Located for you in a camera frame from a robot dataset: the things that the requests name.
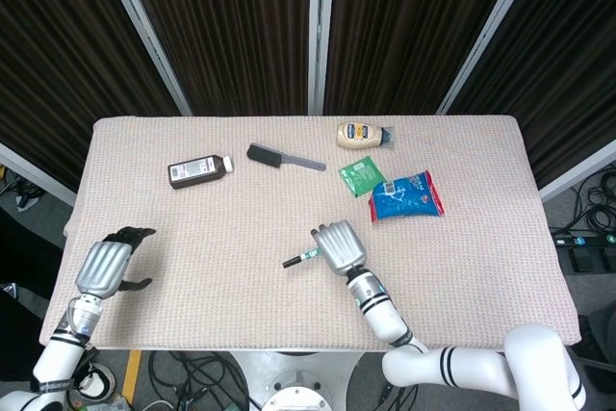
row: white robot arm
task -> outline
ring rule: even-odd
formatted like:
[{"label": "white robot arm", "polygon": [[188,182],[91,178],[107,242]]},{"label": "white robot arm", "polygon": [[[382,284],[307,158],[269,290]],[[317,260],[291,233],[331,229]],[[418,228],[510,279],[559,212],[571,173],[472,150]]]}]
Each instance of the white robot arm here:
[{"label": "white robot arm", "polygon": [[156,231],[125,227],[96,243],[77,276],[81,295],[70,301],[34,368],[36,393],[12,392],[0,399],[0,411],[64,411],[65,393],[86,344],[102,314],[101,302],[117,291],[138,291],[152,282],[122,280],[141,241]]},{"label": "white robot arm", "polygon": [[567,350],[546,326],[526,324],[507,333],[504,353],[446,347],[428,351],[417,340],[378,278],[364,267],[366,249],[346,220],[312,235],[327,265],[347,286],[376,337],[394,350],[383,358],[387,380],[398,387],[442,384],[516,398],[521,411],[579,410],[586,393]]}]

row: dark curtain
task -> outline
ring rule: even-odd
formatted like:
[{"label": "dark curtain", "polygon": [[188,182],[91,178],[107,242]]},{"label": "dark curtain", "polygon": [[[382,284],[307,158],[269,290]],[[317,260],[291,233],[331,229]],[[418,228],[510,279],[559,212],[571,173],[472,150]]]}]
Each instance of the dark curtain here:
[{"label": "dark curtain", "polygon": [[119,0],[1,0],[0,24],[0,142],[72,190],[97,119],[178,114]]},{"label": "dark curtain", "polygon": [[333,0],[324,112],[434,114],[496,0]]},{"label": "dark curtain", "polygon": [[142,0],[199,116],[303,115],[309,0]]},{"label": "dark curtain", "polygon": [[515,116],[540,188],[616,140],[616,0],[516,0],[449,112]]}]

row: brush handle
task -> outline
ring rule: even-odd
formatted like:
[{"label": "brush handle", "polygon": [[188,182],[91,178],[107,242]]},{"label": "brush handle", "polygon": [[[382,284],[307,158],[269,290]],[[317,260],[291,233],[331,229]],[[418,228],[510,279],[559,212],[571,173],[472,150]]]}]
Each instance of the brush handle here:
[{"label": "brush handle", "polygon": [[298,156],[291,156],[289,154],[282,155],[282,162],[285,164],[295,164],[296,166],[313,168],[314,170],[324,171],[327,167],[323,163],[317,161],[311,161],[310,159],[300,158]]}]

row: green packet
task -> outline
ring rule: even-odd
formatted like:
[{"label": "green packet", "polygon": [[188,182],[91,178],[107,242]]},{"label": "green packet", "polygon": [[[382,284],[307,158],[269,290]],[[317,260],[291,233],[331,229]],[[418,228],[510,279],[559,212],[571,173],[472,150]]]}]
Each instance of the green packet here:
[{"label": "green packet", "polygon": [[385,181],[385,177],[370,156],[338,171],[355,197],[371,192],[376,185]]}]

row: beige tablecloth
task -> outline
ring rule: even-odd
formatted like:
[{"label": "beige tablecloth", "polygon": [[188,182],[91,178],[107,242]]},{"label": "beige tablecloth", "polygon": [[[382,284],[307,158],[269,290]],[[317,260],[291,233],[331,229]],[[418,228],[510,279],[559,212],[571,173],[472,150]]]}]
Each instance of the beige tablecloth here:
[{"label": "beige tablecloth", "polygon": [[[56,290],[46,342],[96,241],[125,225],[152,227],[127,279],[140,293],[104,303],[92,341],[121,348],[383,349],[344,278],[315,259],[311,228],[348,219],[368,267],[430,347],[499,347],[525,322],[579,339],[577,314],[552,245],[516,121],[509,116],[354,117],[395,127],[393,149],[335,143],[347,117],[118,117],[96,123]],[[327,164],[280,169],[246,158],[258,142]],[[167,165],[208,154],[235,171],[175,191]],[[338,169],[370,155],[389,179],[429,168],[442,217],[371,224],[369,195],[353,198]]]}]

